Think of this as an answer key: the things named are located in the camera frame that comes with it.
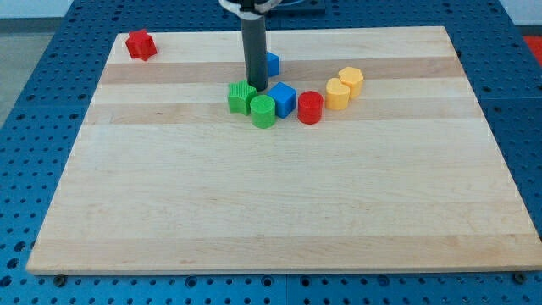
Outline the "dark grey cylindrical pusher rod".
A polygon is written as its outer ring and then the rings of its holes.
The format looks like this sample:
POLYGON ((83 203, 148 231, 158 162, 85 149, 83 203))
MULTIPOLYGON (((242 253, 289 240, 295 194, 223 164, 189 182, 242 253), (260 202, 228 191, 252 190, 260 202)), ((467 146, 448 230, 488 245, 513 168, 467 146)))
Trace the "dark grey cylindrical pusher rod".
POLYGON ((246 80, 258 92, 268 87, 267 38, 265 17, 241 21, 246 80))

